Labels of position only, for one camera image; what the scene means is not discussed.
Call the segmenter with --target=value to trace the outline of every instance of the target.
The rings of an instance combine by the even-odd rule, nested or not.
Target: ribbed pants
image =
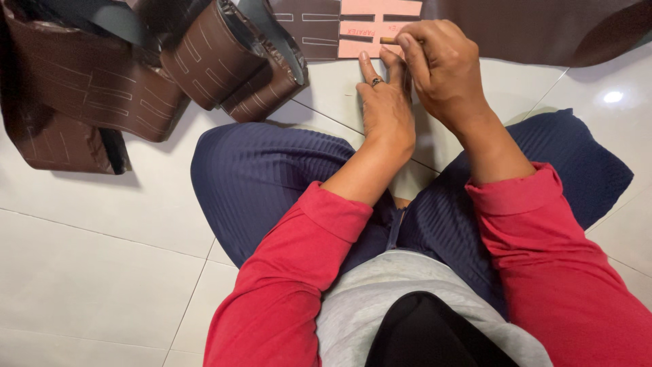
[[[549,162],[557,170],[564,196],[584,229],[609,211],[633,179],[631,170],[595,142],[571,109],[533,116],[507,130],[528,159]],[[240,267],[310,182],[327,180],[354,153],[344,139],[334,136],[234,123],[200,137],[190,174],[217,240]],[[507,318],[500,278],[464,190],[469,177],[462,152],[410,203],[398,229],[402,212],[386,191],[340,273],[396,243],[450,266]]]

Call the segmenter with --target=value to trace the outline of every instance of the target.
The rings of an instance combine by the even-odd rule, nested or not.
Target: brown vinyl sheet
[[[365,14],[342,15],[340,7],[369,1],[269,0],[274,16],[309,61],[338,58],[341,40],[351,40],[339,34],[339,23],[374,21],[363,19]],[[652,1],[423,0],[420,18],[453,21],[479,45],[482,57],[586,67],[621,55],[652,31]],[[384,14],[383,21],[399,19]]]
[[[228,0],[130,1],[158,22],[148,26],[164,39],[160,55],[30,20],[16,0],[0,1],[5,128],[33,168],[121,174],[130,166],[122,131],[165,141],[191,99],[207,110],[221,104],[237,122],[261,121],[303,84]]]

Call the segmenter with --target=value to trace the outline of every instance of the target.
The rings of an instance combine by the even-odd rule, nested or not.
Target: ring
[[[383,81],[383,80],[382,80],[381,78],[374,78],[374,79],[371,81],[371,86],[372,86],[372,87],[375,87],[376,84],[378,84],[378,83],[380,83],[380,82],[382,82],[382,81]]]

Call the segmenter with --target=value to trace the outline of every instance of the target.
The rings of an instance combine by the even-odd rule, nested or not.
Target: red sleeve
[[[560,366],[650,366],[652,313],[584,236],[549,164],[533,176],[467,185],[511,321]]]
[[[315,317],[372,209],[313,182],[263,238],[215,311],[205,367],[320,366]]]

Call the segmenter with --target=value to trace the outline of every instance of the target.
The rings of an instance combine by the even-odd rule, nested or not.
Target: pink paper
[[[365,50],[370,57],[378,57],[380,37],[395,37],[409,22],[383,22],[383,15],[418,16],[421,13],[420,1],[410,0],[342,0],[342,15],[374,15],[373,22],[340,22],[340,34],[373,37],[373,42],[359,42],[340,39],[338,57],[358,57]],[[398,53],[399,46],[386,44],[385,47]]]

